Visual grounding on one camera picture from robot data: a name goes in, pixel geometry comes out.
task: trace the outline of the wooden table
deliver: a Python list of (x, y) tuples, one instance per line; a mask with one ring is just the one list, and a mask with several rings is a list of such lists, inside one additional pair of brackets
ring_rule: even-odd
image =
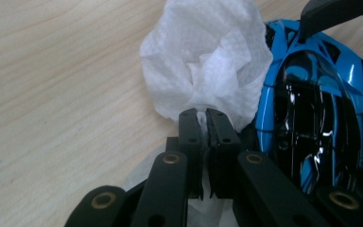
[[(305, 1), (256, 0), (264, 20)], [(0, 0), (0, 226), (63, 226), (167, 136), (139, 46), (164, 0)], [(363, 17), (327, 31), (363, 57)]]

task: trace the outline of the blue car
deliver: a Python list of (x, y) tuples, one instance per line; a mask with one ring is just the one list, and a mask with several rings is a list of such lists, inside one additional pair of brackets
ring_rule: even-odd
[(273, 62), (242, 138), (271, 157), (304, 194), (322, 186), (363, 194), (363, 60), (320, 32), (363, 10), (331, 20), (325, 13), (335, 6), (320, 9), (319, 2), (328, 1), (310, 1), (300, 21), (267, 23)]

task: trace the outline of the light wood surface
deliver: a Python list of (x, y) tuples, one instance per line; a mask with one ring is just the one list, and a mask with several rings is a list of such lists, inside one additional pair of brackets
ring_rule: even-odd
[[(256, 0), (264, 20), (305, 1)], [(154, 109), (139, 46), (164, 0), (0, 0), (0, 226), (63, 226), (177, 135)], [(363, 17), (327, 31), (363, 57)]]

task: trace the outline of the wood grain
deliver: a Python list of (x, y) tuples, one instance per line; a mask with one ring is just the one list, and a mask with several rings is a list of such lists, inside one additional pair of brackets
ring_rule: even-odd
[[(264, 20), (305, 4), (256, 0)], [(139, 47), (164, 0), (0, 0), (0, 226), (63, 226), (177, 134), (158, 116)], [(363, 17), (327, 31), (363, 57)]]

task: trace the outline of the white tissue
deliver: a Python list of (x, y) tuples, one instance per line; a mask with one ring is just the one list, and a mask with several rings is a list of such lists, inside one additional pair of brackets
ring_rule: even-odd
[(169, 0), (140, 55), (156, 111), (222, 111), (241, 131), (255, 116), (272, 56), (250, 0)]

